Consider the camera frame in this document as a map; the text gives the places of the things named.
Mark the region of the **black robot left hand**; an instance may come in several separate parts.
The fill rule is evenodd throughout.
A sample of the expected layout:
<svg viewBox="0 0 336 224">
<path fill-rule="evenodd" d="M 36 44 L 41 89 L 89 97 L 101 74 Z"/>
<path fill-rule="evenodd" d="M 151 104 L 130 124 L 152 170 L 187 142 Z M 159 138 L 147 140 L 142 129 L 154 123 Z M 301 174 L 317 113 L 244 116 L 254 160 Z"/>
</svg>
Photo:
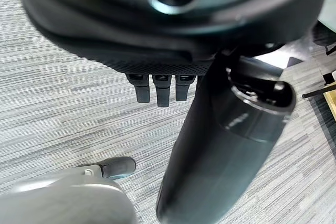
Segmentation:
<svg viewBox="0 0 336 224">
<path fill-rule="evenodd" d="M 124 73 L 139 103 L 192 105 L 156 202 L 161 223 L 216 223 L 266 161 L 296 106 L 281 71 L 255 57 L 300 39 L 324 0 L 22 0 L 62 49 Z"/>
</svg>

